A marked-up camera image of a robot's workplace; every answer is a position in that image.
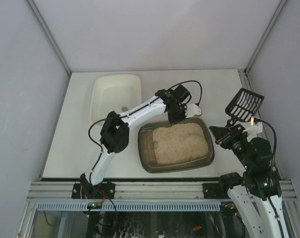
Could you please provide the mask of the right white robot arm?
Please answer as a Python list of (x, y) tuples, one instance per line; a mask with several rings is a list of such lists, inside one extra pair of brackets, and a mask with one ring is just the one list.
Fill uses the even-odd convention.
[(270, 142), (261, 137), (247, 139), (241, 124), (209, 127), (217, 145), (231, 150), (245, 171), (220, 176), (219, 186), (235, 204), (252, 238), (289, 237), (282, 208), (279, 178), (273, 173)]

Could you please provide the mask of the brown translucent litter box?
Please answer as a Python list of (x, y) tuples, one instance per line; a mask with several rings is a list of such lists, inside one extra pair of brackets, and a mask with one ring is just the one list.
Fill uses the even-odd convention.
[(144, 170), (152, 174), (206, 167), (215, 157), (209, 129), (199, 117), (144, 125), (138, 132), (138, 153)]

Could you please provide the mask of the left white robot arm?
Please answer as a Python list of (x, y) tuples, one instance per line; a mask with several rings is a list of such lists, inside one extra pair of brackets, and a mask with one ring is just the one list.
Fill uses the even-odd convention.
[(168, 113), (170, 123), (184, 120), (187, 110), (184, 101), (187, 98), (191, 99), (191, 94), (181, 85), (175, 90), (162, 89), (132, 110), (121, 114), (111, 111), (105, 119), (94, 122), (88, 129), (88, 137), (101, 151), (90, 171), (80, 176), (84, 194), (88, 198), (96, 197), (97, 187), (102, 183), (111, 160), (128, 146), (130, 130), (164, 113)]

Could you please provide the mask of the black slotted litter scoop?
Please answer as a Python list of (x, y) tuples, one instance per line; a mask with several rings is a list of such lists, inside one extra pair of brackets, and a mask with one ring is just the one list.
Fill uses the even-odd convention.
[(259, 111), (263, 100), (264, 96), (241, 88), (225, 108), (225, 113), (230, 117), (226, 127), (233, 126), (237, 121), (251, 121), (251, 117)]

